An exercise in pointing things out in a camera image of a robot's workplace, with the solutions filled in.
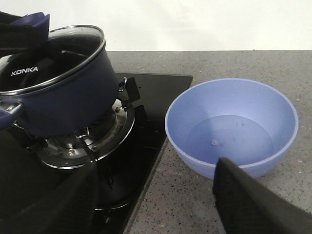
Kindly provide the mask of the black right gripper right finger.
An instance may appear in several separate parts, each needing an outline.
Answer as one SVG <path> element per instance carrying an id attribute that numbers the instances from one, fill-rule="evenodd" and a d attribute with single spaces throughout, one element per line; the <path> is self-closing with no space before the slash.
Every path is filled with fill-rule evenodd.
<path id="1" fill-rule="evenodd" d="M 312 216 L 261 185 L 228 158 L 218 160 L 215 205 L 228 234 L 310 234 Z"/>

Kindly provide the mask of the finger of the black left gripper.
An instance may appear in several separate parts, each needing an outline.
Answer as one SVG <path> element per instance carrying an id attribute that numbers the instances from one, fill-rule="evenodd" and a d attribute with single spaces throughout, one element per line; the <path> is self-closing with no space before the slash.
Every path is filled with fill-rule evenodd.
<path id="1" fill-rule="evenodd" d="M 48 42 L 40 49 L 19 56 L 19 68 L 32 71 L 21 75 L 19 88 L 41 84 L 63 73 L 62 49 L 54 42 Z"/>
<path id="2" fill-rule="evenodd" d="M 37 49 L 46 43 L 46 15 L 0 13 L 0 56 Z"/>

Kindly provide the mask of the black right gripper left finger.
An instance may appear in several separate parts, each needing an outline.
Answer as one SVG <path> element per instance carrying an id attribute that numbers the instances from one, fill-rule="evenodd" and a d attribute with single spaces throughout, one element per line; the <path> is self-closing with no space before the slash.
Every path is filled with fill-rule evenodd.
<path id="1" fill-rule="evenodd" d="M 55 190 L 0 224 L 2 234 L 88 234 L 98 202 L 94 164 L 74 171 Z"/>

